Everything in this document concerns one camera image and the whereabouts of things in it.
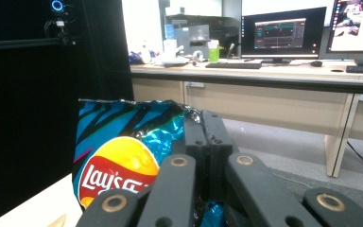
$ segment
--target desk leg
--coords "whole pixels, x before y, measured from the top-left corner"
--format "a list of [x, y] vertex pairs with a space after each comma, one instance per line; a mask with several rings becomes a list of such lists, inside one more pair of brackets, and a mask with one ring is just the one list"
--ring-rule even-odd
[[340, 170], [341, 160], [343, 159], [347, 139], [352, 128], [359, 96], [358, 94], [347, 95], [337, 135], [325, 135], [326, 173], [330, 177], [337, 177]]

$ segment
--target blue light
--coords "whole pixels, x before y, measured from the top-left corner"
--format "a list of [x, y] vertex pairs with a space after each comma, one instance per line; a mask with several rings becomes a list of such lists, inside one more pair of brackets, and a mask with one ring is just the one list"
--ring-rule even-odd
[[63, 10], [63, 3], [61, 1], [54, 0], [51, 3], [51, 7], [55, 11], [62, 11]]

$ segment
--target computer mouse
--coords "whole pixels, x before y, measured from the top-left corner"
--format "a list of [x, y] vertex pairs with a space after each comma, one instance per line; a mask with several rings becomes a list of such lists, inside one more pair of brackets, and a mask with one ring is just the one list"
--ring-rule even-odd
[[322, 61], [312, 61], [310, 64], [311, 64], [311, 66], [314, 66], [314, 67], [321, 67]]

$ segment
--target white table surface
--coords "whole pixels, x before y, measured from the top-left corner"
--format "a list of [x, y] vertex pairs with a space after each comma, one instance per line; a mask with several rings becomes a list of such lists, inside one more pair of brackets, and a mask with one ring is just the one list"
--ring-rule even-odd
[[73, 194], [71, 174], [7, 212], [0, 218], [0, 227], [48, 226], [63, 215], [66, 215], [63, 225], [66, 227], [76, 226], [82, 215]]

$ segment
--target computer monitor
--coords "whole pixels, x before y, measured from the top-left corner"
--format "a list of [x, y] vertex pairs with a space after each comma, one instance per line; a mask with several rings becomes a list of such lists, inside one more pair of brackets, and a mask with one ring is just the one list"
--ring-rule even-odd
[[335, 0], [326, 52], [363, 53], [363, 0]]
[[326, 7], [242, 14], [241, 58], [268, 63], [317, 59], [325, 13]]

